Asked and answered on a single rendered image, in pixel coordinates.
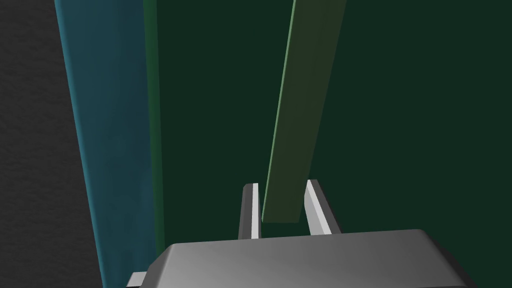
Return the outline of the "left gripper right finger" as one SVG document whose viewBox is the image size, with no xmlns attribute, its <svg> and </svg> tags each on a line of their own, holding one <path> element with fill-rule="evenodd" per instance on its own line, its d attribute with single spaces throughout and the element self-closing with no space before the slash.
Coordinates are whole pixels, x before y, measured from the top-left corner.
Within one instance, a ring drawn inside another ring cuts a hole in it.
<svg viewBox="0 0 512 288">
<path fill-rule="evenodd" d="M 317 179 L 307 180 L 304 192 L 304 210 L 311 235 L 342 233 L 342 229 Z"/>
</svg>

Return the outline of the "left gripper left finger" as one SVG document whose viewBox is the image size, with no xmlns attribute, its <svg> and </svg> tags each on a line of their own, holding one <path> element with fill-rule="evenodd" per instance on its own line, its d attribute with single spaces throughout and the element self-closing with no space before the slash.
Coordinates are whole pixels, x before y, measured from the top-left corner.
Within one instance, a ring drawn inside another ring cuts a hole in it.
<svg viewBox="0 0 512 288">
<path fill-rule="evenodd" d="M 238 239 L 261 238 L 261 210 L 259 184 L 247 183 L 243 187 L 238 228 Z"/>
</svg>

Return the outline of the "green bar handle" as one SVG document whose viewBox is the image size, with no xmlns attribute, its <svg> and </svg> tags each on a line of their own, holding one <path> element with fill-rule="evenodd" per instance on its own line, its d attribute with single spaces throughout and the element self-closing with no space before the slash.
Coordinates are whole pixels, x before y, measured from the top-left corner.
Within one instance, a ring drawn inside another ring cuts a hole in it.
<svg viewBox="0 0 512 288">
<path fill-rule="evenodd" d="M 261 212 L 296 223 L 314 156 L 347 0 L 293 0 Z"/>
</svg>

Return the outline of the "dark green cupboard door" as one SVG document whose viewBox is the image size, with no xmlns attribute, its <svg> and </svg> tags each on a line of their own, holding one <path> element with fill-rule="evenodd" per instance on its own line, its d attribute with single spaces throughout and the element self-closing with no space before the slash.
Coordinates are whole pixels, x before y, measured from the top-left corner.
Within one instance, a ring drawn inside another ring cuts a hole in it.
<svg viewBox="0 0 512 288">
<path fill-rule="evenodd" d="M 267 181 L 294 0 L 155 0 L 164 227 L 231 240 Z M 309 176 L 347 233 L 512 277 L 512 0 L 347 0 Z"/>
</svg>

